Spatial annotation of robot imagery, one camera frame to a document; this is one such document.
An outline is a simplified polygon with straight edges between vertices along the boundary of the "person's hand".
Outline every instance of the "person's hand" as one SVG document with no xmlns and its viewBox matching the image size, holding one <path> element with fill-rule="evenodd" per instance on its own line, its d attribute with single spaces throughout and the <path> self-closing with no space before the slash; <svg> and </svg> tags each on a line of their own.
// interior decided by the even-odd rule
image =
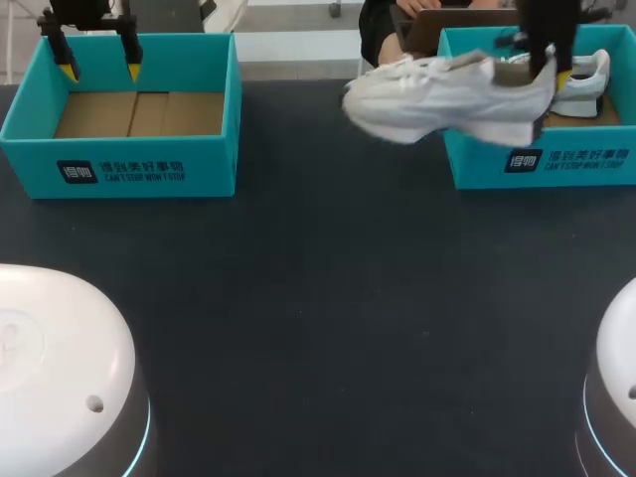
<svg viewBox="0 0 636 477">
<path fill-rule="evenodd" d="M 439 0 L 397 0 L 397 5 L 411 18 L 415 18 L 422 10 L 441 8 Z"/>
<path fill-rule="evenodd" d="M 468 8 L 488 8 L 494 9 L 499 7 L 498 0 L 473 0 Z"/>
</svg>

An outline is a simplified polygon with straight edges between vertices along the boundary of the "laptop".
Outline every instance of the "laptop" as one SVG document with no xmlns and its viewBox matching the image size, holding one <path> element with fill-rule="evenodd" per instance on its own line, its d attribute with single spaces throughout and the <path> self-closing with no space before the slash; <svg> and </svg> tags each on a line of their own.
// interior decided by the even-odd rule
<svg viewBox="0 0 636 477">
<path fill-rule="evenodd" d="M 444 28 L 519 26 L 515 8 L 422 10 L 414 20 L 398 5 L 391 5 L 390 12 L 401 49 L 405 53 L 426 57 L 437 54 L 439 35 Z"/>
</svg>

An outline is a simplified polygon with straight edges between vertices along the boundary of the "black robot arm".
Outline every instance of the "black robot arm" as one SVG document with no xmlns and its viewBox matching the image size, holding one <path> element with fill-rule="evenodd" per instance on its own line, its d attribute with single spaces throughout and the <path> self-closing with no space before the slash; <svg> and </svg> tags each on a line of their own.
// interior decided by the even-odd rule
<svg viewBox="0 0 636 477">
<path fill-rule="evenodd" d="M 56 64 L 71 80 L 80 79 L 80 68 L 62 31 L 63 25 L 84 32 L 115 30 L 121 38 L 130 76 L 137 80 L 143 50 L 137 38 L 137 19 L 130 14 L 127 0 L 122 3 L 123 12 L 116 16 L 111 14 L 110 0 L 50 1 L 51 8 L 45 8 L 38 26 L 49 41 Z"/>
</svg>

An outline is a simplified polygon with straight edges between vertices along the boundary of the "person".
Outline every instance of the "person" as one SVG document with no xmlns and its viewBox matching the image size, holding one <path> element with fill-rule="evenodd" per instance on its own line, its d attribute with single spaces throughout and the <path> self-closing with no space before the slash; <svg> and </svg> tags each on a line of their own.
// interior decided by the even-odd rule
<svg viewBox="0 0 636 477">
<path fill-rule="evenodd" d="M 362 56 L 374 67 L 396 62 L 403 55 L 389 13 L 389 6 L 395 3 L 412 18 L 415 18 L 421 10 L 442 6 L 468 8 L 508 6 L 505 0 L 365 0 L 359 21 Z"/>
</svg>

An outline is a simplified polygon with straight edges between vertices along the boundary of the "printed logo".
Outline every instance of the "printed logo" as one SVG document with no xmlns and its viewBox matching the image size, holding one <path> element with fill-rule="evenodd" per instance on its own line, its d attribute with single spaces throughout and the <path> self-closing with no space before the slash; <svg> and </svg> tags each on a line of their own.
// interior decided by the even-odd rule
<svg viewBox="0 0 636 477">
<path fill-rule="evenodd" d="M 504 172 L 535 172 L 543 153 L 543 149 L 513 149 Z"/>
<path fill-rule="evenodd" d="M 58 167 L 67 184 L 97 183 L 97 176 L 89 161 L 58 161 Z"/>
</svg>

